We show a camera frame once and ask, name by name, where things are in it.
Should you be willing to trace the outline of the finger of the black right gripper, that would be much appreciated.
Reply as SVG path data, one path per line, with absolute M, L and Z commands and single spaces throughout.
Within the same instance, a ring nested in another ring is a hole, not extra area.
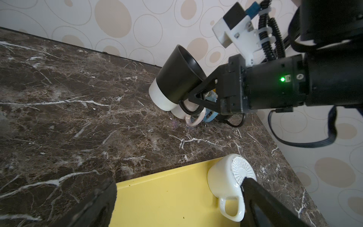
M 201 84 L 195 87 L 188 95 L 189 101 L 215 112 L 226 112 L 225 108 L 225 75 L 226 66 L 218 66 Z M 217 100 L 209 101 L 205 94 L 216 90 Z

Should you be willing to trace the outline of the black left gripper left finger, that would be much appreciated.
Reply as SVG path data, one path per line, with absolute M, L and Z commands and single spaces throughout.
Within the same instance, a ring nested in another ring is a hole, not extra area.
M 116 182 L 108 178 L 67 214 L 54 222 L 54 226 L 107 227 L 111 222 L 116 199 Z

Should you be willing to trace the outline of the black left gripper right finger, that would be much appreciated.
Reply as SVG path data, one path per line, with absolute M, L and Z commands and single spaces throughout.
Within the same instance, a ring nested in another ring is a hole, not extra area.
M 245 203 L 245 216 L 241 227 L 307 227 L 288 208 L 280 203 L 252 178 L 241 185 Z

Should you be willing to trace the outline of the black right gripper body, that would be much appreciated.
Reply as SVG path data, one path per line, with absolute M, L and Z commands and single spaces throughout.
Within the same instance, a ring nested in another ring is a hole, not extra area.
M 219 77 L 219 112 L 250 113 L 260 109 L 292 108 L 304 104 L 308 95 L 303 56 L 295 55 L 247 67 L 235 55 Z

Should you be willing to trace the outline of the black mug white base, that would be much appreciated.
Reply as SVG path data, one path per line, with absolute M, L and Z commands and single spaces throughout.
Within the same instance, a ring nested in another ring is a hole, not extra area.
M 162 69 L 149 87 L 153 103 L 163 111 L 171 111 L 180 106 L 189 115 L 198 115 L 186 108 L 184 101 L 189 93 L 207 78 L 193 56 L 181 45 L 177 45 Z

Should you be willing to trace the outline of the pink iridescent mug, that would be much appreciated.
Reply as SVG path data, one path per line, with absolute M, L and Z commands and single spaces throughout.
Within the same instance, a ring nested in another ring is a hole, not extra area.
M 199 105 L 190 102 L 188 99 L 186 99 L 184 101 L 184 104 L 185 104 L 186 108 L 189 109 L 190 111 L 196 111 L 199 107 Z M 174 109 L 172 109 L 171 113 L 175 117 L 185 120 L 185 122 L 188 126 L 195 127 L 203 121 L 203 119 L 206 115 L 206 108 L 203 108 L 203 110 L 198 115 L 194 115 L 194 116 L 185 113 L 180 106 L 177 106 Z

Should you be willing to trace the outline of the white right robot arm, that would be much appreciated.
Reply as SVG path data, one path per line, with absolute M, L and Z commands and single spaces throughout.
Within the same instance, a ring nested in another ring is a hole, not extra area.
M 362 1 L 302 1 L 288 38 L 296 55 L 287 57 L 271 2 L 262 1 L 258 37 L 267 62 L 248 66 L 232 56 L 189 94 L 189 100 L 222 115 L 299 106 L 363 110 Z

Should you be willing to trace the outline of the yellow plastic tray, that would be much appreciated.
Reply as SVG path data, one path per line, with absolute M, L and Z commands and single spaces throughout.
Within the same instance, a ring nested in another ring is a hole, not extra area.
M 111 227 L 239 227 L 207 183 L 212 159 L 117 183 Z

